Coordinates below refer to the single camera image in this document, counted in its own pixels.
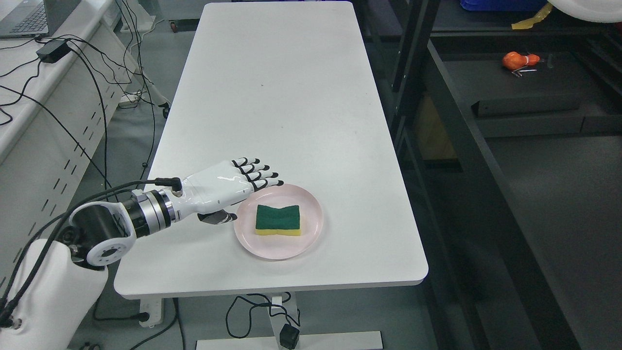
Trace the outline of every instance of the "white desk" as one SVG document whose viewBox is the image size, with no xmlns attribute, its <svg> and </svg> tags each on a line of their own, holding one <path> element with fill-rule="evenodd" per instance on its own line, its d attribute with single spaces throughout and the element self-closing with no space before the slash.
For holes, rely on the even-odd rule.
<svg viewBox="0 0 622 350">
<path fill-rule="evenodd" d="M 325 217 L 303 254 L 268 261 L 233 225 L 189 217 L 139 239 L 128 299 L 416 285 L 427 262 L 352 5 L 205 7 L 149 178 L 240 156 L 307 189 Z"/>
<path fill-rule="evenodd" d="M 0 16 L 4 17 L 12 9 L 8 6 L 11 2 L 0 2 Z M 112 3 L 113 0 L 83 0 L 54 35 L 77 35 L 121 62 L 125 47 L 108 26 L 100 24 Z M 0 47 L 26 41 L 0 40 Z M 41 44 L 30 42 L 20 48 L 0 50 L 0 74 L 36 58 L 35 51 L 40 47 Z M 91 63 L 112 82 L 113 73 L 100 55 L 91 48 L 84 50 Z M 131 70 L 136 69 L 133 60 L 127 64 Z M 21 91 L 26 79 L 36 71 L 37 62 L 33 62 L 0 78 L 0 85 Z M 123 69 L 115 67 L 114 74 L 119 81 L 127 81 Z M 109 121 L 122 91 L 106 83 L 98 73 L 95 75 Z M 55 64 L 42 64 L 40 76 L 30 82 L 26 94 L 49 108 L 86 153 L 93 155 L 103 135 L 104 122 L 100 98 L 82 61 L 69 53 Z M 0 103 L 16 98 L 16 94 L 0 88 Z M 67 208 L 89 163 L 75 142 L 35 103 L 23 98 L 5 110 L 14 120 L 0 126 L 0 285 L 13 270 L 14 258 L 29 235 Z M 6 120 L 0 114 L 0 122 Z"/>
</svg>

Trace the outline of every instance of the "blue container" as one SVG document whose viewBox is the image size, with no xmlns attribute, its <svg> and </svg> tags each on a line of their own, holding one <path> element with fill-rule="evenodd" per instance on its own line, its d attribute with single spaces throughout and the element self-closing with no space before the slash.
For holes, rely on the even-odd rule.
<svg viewBox="0 0 622 350">
<path fill-rule="evenodd" d="M 460 0 L 469 11 L 538 11 L 547 0 Z"/>
</svg>

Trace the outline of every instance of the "sponge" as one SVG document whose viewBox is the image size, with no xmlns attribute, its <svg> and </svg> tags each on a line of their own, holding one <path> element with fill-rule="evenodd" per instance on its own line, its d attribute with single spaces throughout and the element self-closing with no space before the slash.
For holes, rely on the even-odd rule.
<svg viewBox="0 0 622 350">
<path fill-rule="evenodd" d="M 300 236 L 300 207 L 257 206 L 255 233 L 258 235 Z"/>
</svg>

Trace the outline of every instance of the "laptop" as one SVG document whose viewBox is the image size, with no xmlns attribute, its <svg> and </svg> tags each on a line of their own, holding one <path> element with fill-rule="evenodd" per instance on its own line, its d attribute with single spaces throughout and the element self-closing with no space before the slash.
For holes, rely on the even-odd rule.
<svg viewBox="0 0 622 350">
<path fill-rule="evenodd" d="M 0 38 L 52 36 L 79 3 L 80 0 L 22 0 L 0 21 Z"/>
</svg>

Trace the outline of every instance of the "floor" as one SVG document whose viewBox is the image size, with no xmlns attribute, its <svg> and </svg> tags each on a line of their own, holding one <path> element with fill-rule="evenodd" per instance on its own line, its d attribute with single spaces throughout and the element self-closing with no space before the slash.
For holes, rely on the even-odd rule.
<svg viewBox="0 0 622 350">
<path fill-rule="evenodd" d="M 144 70 L 159 90 L 173 99 L 194 32 L 172 33 L 168 22 L 158 24 L 147 34 L 141 47 Z M 137 179 L 147 162 L 152 140 L 155 145 L 165 120 L 156 110 L 142 103 L 136 109 L 117 110 L 109 126 L 108 172 L 112 184 Z M 94 159 L 103 158 L 103 147 Z M 88 169 L 74 200 L 103 189 L 101 177 Z M 112 287 L 116 265 L 110 266 L 109 280 L 98 308 L 98 317 L 129 316 L 138 312 L 139 303 L 125 300 Z M 228 338 L 225 313 L 234 296 L 182 298 L 180 319 L 186 337 L 186 350 L 195 349 L 200 339 Z M 371 288 L 360 290 L 308 291 L 297 293 L 301 310 L 302 331 L 307 334 L 377 331 L 383 335 L 385 349 L 436 349 L 430 317 L 423 293 L 418 286 Z M 248 327 L 247 309 L 239 306 L 231 314 L 231 330 L 244 333 Z M 272 329 L 264 311 L 254 311 L 250 336 L 269 336 Z M 171 300 L 165 301 L 165 320 L 153 329 L 142 328 L 135 320 L 95 321 L 89 313 L 70 344 L 79 349 L 85 342 L 103 349 L 130 349 L 133 345 L 159 332 L 174 318 Z M 180 349 L 177 325 L 141 346 L 143 349 Z"/>
</svg>

